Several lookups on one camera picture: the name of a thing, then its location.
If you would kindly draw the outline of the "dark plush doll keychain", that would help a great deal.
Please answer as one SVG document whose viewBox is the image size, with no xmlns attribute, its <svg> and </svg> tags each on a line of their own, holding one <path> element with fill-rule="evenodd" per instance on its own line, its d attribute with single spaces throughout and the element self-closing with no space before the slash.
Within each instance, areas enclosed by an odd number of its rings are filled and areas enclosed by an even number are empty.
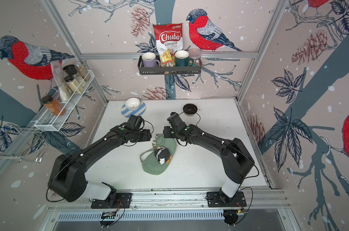
<svg viewBox="0 0 349 231">
<path fill-rule="evenodd" d="M 161 165 L 170 163 L 170 160 L 172 159 L 172 154 L 170 153 L 169 149 L 165 147 L 159 147 L 158 149 L 154 150 L 154 155 Z"/>
</svg>

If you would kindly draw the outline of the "green corduroy bag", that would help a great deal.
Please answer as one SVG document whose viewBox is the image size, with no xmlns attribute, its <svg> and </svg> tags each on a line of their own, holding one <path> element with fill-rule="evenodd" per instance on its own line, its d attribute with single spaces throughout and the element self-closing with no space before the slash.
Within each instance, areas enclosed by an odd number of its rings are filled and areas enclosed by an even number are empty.
<svg viewBox="0 0 349 231">
<path fill-rule="evenodd" d="M 152 148 L 140 155 L 143 171 L 151 175 L 161 175 L 172 161 L 176 147 L 174 139 L 157 134 L 152 142 Z"/>
</svg>

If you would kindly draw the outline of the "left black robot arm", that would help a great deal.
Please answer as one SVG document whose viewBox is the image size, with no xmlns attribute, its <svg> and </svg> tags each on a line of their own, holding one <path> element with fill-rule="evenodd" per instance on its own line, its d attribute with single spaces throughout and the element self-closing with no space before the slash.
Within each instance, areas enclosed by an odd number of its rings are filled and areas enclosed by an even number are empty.
<svg viewBox="0 0 349 231">
<path fill-rule="evenodd" d="M 128 121 L 117 125 L 101 139 L 70 156 L 62 154 L 56 158 L 47 190 L 52 190 L 68 202 L 79 199 L 87 189 L 85 173 L 110 151 L 128 142 L 151 140 L 151 131 L 144 129 L 145 120 L 132 115 Z"/>
</svg>

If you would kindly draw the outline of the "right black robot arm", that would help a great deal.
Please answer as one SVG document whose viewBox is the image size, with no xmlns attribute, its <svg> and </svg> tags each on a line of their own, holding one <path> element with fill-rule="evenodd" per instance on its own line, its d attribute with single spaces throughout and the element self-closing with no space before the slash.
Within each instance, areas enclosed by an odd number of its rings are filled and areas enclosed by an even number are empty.
<svg viewBox="0 0 349 231">
<path fill-rule="evenodd" d="M 163 129 L 165 138 L 198 145 L 220 157 L 227 176 L 220 190 L 221 195 L 232 199 L 255 165 L 244 143 L 238 138 L 223 139 L 203 131 L 196 125 L 187 125 L 176 112 L 172 112 L 167 121 L 169 126 Z"/>
</svg>

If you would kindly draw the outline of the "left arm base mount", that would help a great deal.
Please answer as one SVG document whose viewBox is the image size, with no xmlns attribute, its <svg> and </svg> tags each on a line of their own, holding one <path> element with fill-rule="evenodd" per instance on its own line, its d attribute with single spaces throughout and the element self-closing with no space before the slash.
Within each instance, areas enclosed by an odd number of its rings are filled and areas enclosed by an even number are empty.
<svg viewBox="0 0 349 231">
<path fill-rule="evenodd" d="M 105 200 L 93 199 L 91 209 L 107 209 L 107 208 L 130 208 L 133 193 L 117 192 L 117 189 L 108 183 L 103 182 L 110 189 L 110 193 Z"/>
</svg>

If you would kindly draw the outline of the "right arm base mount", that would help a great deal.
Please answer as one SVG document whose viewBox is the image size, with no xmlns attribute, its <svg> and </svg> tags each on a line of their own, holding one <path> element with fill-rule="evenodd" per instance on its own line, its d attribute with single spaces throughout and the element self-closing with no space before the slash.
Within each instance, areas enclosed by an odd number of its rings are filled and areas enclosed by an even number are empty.
<svg viewBox="0 0 349 231">
<path fill-rule="evenodd" d="M 205 199 L 210 208 L 243 208 L 247 206 L 244 193 L 237 191 L 233 197 L 228 197 L 222 190 L 207 192 Z"/>
</svg>

